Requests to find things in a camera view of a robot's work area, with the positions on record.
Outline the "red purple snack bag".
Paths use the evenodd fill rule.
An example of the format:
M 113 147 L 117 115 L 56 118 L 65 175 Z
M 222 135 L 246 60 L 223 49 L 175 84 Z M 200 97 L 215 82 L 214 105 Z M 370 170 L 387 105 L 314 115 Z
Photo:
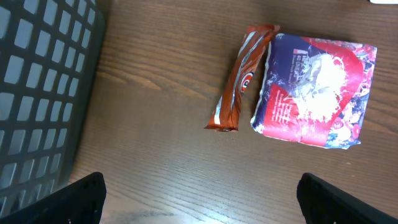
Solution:
M 376 56 L 369 44 L 276 35 L 252 128 L 325 149 L 359 144 Z

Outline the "orange red snack wrapper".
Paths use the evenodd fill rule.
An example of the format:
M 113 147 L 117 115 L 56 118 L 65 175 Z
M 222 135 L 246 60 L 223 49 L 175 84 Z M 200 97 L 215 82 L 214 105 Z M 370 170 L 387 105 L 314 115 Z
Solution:
M 279 30 L 280 26 L 269 24 L 248 27 L 226 88 L 217 102 L 206 129 L 220 132 L 238 130 L 244 92 L 269 43 Z

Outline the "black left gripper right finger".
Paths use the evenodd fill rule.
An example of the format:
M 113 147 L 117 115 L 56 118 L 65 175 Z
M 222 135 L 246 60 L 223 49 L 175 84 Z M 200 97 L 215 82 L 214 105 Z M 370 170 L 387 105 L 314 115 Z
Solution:
M 397 224 L 397 219 L 307 172 L 297 186 L 297 200 L 307 223 Z

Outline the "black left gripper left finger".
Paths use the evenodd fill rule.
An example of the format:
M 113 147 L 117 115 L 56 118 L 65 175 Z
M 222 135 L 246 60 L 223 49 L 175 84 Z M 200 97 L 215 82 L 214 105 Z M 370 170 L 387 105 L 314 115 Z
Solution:
M 99 224 L 105 198 L 103 174 L 94 172 L 2 218 L 1 223 Z

